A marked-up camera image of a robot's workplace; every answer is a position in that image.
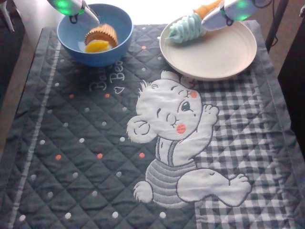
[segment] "heart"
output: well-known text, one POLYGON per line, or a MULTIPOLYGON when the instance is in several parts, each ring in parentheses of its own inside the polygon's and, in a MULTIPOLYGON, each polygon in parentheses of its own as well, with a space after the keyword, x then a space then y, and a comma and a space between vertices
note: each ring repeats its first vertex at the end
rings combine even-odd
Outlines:
POLYGON ((124 87, 114 87, 114 92, 116 94, 120 94, 124 89, 124 87))

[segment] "white plate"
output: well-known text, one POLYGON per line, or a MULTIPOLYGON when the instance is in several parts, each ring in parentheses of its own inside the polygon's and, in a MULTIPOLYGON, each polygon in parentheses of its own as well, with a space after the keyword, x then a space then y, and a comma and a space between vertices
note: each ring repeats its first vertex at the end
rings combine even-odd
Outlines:
POLYGON ((204 81, 223 80, 246 69, 254 60, 256 40, 242 23, 207 32, 203 37, 183 44, 166 40, 170 26, 160 37, 160 48, 166 61, 183 75, 204 81))

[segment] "quilted mat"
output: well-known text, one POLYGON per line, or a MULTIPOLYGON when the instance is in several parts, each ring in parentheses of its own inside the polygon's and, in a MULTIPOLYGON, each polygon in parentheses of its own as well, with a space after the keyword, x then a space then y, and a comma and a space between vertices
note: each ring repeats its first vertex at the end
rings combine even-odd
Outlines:
POLYGON ((137 25, 105 68, 43 29, 0 170, 0 225, 22 229, 305 228, 305 163, 259 25, 245 71, 178 74, 165 25, 137 25))

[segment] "pink cheek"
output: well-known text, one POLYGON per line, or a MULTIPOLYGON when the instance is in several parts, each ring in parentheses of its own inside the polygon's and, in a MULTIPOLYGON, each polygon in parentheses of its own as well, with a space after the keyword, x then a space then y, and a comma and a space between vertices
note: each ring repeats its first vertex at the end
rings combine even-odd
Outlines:
POLYGON ((176 127, 176 131, 179 134, 183 134, 185 132, 185 130, 186 130, 186 127, 185 127, 184 123, 180 123, 176 127))
POLYGON ((191 91, 191 97, 193 99, 197 98, 197 92, 196 91, 191 91))

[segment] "green light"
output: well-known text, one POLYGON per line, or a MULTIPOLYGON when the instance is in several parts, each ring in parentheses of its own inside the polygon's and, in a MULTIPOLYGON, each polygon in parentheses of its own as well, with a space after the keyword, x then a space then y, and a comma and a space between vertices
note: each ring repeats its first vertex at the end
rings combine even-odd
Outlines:
POLYGON ((85 9, 81 9, 81 11, 78 13, 78 15, 81 15, 85 12, 85 9))
POLYGON ((66 1, 62 1, 62 0, 57 1, 57 2, 56 2, 56 5, 57 5, 58 7, 61 7, 61 8, 69 7, 69 3, 66 2, 66 1))
POLYGON ((66 9, 58 9, 58 11, 64 15, 70 15, 70 10, 66 10, 66 9))
POLYGON ((239 8, 245 8, 248 5, 248 3, 245 0, 241 0, 237 3, 237 7, 239 8))
POLYGON ((239 21, 242 21, 242 20, 245 20, 246 18, 248 18, 250 15, 241 15, 238 20, 239 21))

